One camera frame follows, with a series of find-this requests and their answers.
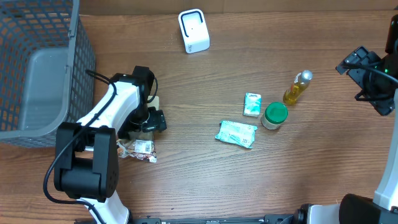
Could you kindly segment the brown snack packet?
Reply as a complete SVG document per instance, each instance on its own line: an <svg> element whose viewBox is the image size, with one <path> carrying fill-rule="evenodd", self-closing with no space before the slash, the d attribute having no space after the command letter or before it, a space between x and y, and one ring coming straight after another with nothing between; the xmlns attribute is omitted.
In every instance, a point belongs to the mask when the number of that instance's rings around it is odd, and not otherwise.
<svg viewBox="0 0 398 224"><path fill-rule="evenodd" d="M154 132L135 132L129 124L130 120L135 122L145 121L149 116L148 108L150 107L155 107L156 110L159 110L158 96L155 96L154 99L145 106L140 105L127 116L118 132L122 138L117 137L116 140L117 152L120 158L130 156L142 161L148 161L151 163L157 162Z"/></svg>

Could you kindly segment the yellow liquid bottle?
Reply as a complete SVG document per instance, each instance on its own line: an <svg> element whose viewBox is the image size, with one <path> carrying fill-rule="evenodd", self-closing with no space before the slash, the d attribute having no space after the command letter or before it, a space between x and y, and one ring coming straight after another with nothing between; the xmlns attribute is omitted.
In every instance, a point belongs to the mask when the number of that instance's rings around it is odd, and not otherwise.
<svg viewBox="0 0 398 224"><path fill-rule="evenodd" d="M296 104L299 96L308 88L313 73L309 70L304 70L298 73L294 79L293 84L285 91L283 96L283 102L286 105Z"/></svg>

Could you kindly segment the teal snack bar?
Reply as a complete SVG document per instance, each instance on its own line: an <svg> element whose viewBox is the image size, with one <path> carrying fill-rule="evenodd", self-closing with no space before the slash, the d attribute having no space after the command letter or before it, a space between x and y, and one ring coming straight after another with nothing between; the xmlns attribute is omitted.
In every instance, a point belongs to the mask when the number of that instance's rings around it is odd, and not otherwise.
<svg viewBox="0 0 398 224"><path fill-rule="evenodd" d="M215 139L251 149L255 141L257 127L233 121L221 121Z"/></svg>

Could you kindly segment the teal Kleenex tissue pack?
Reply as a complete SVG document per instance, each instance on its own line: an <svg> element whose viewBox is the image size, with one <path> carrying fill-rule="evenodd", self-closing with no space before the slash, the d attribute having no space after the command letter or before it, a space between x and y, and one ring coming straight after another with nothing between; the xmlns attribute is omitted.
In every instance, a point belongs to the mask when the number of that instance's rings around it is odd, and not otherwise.
<svg viewBox="0 0 398 224"><path fill-rule="evenodd" d="M258 117L261 113L262 96L256 93L246 93L244 98L243 115Z"/></svg>

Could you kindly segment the green lidded jar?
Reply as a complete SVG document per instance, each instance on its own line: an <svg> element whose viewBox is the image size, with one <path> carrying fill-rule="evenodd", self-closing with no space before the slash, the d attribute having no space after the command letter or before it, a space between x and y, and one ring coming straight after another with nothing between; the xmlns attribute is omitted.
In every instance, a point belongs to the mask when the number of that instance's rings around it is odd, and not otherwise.
<svg viewBox="0 0 398 224"><path fill-rule="evenodd" d="M283 103L273 102L265 109L261 123L265 128L275 130L282 125L288 115L289 111Z"/></svg>

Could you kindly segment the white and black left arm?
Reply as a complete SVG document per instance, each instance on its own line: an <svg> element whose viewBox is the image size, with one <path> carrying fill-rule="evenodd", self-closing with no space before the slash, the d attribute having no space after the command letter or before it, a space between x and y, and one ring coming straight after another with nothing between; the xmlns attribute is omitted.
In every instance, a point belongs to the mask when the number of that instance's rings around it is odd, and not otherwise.
<svg viewBox="0 0 398 224"><path fill-rule="evenodd" d="M84 205L94 223L132 223L132 213L116 191L119 159L157 162L154 134L167 128L159 109L159 84L142 66L111 78L92 70L86 74L107 84L108 90L87 115L58 127L44 194L55 203Z"/></svg>

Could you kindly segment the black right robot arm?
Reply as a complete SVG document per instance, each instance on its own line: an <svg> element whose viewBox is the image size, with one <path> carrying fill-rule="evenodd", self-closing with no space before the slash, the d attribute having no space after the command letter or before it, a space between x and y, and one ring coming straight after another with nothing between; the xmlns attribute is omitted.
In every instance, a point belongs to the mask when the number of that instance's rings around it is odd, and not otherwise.
<svg viewBox="0 0 398 224"><path fill-rule="evenodd" d="M367 102L379 116L392 116L385 165L370 197L346 194L341 199L339 223L397 223L397 15L389 21L384 55L360 46L335 70L358 87L357 102Z"/></svg>

